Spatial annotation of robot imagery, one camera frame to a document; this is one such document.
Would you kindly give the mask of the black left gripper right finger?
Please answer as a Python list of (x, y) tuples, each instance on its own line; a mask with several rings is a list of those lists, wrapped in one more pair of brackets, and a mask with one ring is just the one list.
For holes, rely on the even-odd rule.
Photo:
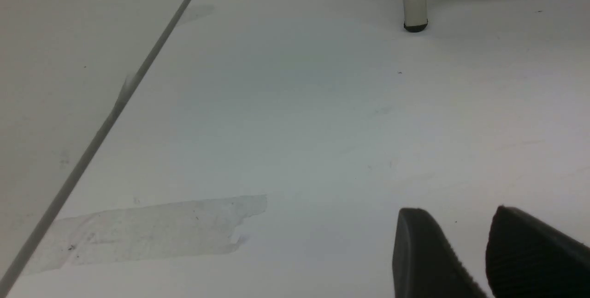
[(587, 298), (590, 250), (531, 214), (499, 206), (485, 250), (496, 298)]

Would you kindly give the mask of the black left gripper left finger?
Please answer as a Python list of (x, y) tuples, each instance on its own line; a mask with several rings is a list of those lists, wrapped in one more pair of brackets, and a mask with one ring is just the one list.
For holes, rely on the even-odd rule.
[(426, 210), (401, 208), (392, 275), (396, 298), (486, 298)]

